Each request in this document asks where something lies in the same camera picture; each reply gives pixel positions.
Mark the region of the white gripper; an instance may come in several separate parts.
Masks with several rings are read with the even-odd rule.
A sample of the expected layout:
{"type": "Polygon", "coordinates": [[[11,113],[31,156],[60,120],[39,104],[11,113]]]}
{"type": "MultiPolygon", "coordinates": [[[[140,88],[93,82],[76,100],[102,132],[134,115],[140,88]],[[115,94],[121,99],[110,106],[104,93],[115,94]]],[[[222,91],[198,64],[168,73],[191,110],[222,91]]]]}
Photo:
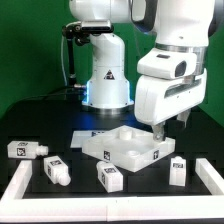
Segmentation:
{"type": "Polygon", "coordinates": [[[196,76],[191,84],[185,83],[183,78],[165,80],[142,75],[136,86],[136,119],[153,126],[154,140],[163,141],[164,121],[177,115],[177,120],[186,127],[190,109],[204,99],[206,81],[207,71],[196,76]]]}

